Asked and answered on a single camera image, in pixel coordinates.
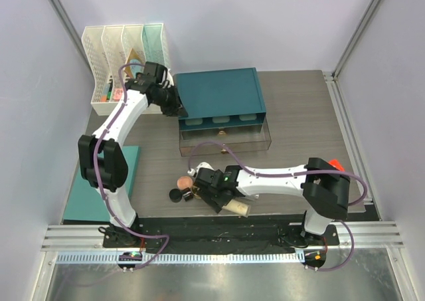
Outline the clear acrylic drawer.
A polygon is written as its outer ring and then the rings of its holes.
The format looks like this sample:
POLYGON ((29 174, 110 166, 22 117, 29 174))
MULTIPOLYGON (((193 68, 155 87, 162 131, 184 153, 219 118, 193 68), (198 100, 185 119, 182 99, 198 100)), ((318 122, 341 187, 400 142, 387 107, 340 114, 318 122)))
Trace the clear acrylic drawer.
POLYGON ((266 151, 272 143, 268 121, 247 126, 207 128, 184 131, 179 129, 179 149, 182 157, 226 154, 226 146, 233 153, 266 151))

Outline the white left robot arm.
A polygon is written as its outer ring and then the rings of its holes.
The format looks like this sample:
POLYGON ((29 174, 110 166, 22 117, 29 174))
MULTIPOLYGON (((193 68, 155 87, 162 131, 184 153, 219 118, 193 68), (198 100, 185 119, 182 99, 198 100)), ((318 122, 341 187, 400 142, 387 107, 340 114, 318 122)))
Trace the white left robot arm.
POLYGON ((131 62, 119 67, 118 78, 123 88, 119 102, 94 133, 80 137, 78 155, 82 178, 100 194, 110 223, 121 228, 119 240, 134 247, 140 242, 141 230, 133 225, 137 213, 125 187, 128 164, 122 147, 150 105, 160 107, 165 116, 184 117, 187 111, 171 71, 162 64, 131 62))

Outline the cream foundation bottle gold pump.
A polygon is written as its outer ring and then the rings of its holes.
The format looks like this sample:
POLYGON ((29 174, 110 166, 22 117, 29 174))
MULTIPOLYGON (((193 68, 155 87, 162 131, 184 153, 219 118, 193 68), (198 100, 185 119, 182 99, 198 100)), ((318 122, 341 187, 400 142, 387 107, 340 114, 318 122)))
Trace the cream foundation bottle gold pump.
POLYGON ((248 217, 251 206, 241 201, 231 199, 226 205, 223 205, 222 208, 241 217, 248 217))

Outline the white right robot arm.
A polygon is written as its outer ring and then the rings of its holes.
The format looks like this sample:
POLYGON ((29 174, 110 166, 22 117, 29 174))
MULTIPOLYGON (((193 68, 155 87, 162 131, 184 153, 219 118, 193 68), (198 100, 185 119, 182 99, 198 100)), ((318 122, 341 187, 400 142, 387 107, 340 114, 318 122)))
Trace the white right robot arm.
POLYGON ((304 199, 309 207, 299 234, 309 245, 323 238, 332 221, 344 221, 348 215, 349 175, 317 157, 305 165, 280 169, 229 165, 221 171, 202 162, 189 175, 195 193, 216 213, 224 209, 247 217, 250 206, 242 200, 257 200, 263 194, 304 199))

